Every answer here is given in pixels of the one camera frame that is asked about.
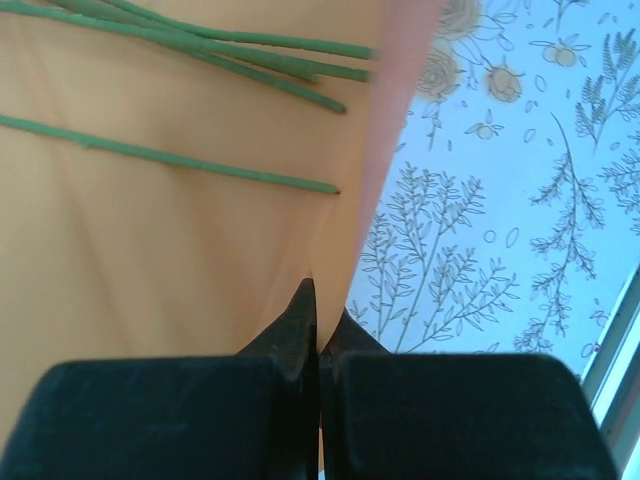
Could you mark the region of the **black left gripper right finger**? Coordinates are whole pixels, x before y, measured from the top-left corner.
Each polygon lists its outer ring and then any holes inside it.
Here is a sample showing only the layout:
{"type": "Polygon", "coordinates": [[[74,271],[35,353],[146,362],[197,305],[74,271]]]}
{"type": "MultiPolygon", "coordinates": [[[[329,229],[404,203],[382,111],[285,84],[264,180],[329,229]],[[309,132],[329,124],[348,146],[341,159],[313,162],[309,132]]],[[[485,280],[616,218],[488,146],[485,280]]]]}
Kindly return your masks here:
{"type": "Polygon", "coordinates": [[[555,357],[393,354],[343,315],[319,360],[329,479],[618,477],[555,357]]]}

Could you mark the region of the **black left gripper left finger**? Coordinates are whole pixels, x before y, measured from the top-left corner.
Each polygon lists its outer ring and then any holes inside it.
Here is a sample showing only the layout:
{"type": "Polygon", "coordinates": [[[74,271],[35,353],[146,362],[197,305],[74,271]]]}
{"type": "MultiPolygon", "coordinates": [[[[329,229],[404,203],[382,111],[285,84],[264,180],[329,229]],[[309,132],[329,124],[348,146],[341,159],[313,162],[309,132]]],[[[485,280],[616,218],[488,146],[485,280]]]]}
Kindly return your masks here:
{"type": "Polygon", "coordinates": [[[36,383],[12,431],[16,479],[314,479],[316,298],[230,356],[67,361],[36,383]]]}

